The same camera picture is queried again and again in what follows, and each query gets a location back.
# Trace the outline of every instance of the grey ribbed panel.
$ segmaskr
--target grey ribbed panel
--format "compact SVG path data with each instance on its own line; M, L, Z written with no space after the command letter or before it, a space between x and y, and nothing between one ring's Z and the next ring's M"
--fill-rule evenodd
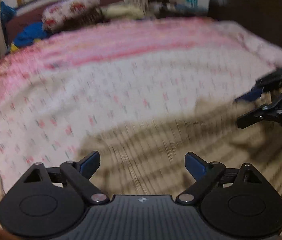
M209 227L193 207L171 196L123 196L92 207L74 230L54 240L231 240Z

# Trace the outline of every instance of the bed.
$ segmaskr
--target bed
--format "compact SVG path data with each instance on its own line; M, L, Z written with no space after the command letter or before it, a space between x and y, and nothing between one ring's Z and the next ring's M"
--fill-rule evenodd
M7 55L0 61L4 191L33 163L76 160L90 137L186 114L199 98L232 101L280 66L282 48L236 22L200 17L99 24Z

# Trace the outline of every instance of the white floral bed sheet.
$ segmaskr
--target white floral bed sheet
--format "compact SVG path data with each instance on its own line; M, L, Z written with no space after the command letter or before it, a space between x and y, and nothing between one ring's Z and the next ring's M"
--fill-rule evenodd
M94 133L191 111L198 97L231 100L275 66L282 49L204 18L97 25L8 55L0 62L4 190L35 162L74 159Z

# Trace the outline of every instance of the circular cover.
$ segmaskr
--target circular cover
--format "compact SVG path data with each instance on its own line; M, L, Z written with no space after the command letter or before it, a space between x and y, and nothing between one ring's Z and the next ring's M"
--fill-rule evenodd
M51 183L25 183L0 202L0 223L17 236L47 237L67 230L83 212L83 201L74 191Z
M282 229L282 199L274 190L216 189L203 199L201 212L210 225L235 237L259 238Z

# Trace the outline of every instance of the silver screw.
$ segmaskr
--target silver screw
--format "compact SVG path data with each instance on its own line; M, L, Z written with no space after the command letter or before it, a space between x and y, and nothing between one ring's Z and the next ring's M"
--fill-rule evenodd
M179 200L184 203L188 203L194 200L194 196L191 194L181 194Z
M106 195L102 194L102 193L96 193L96 194L93 194L91 196L91 199L94 201L94 202L102 202L102 201L105 201L107 198Z

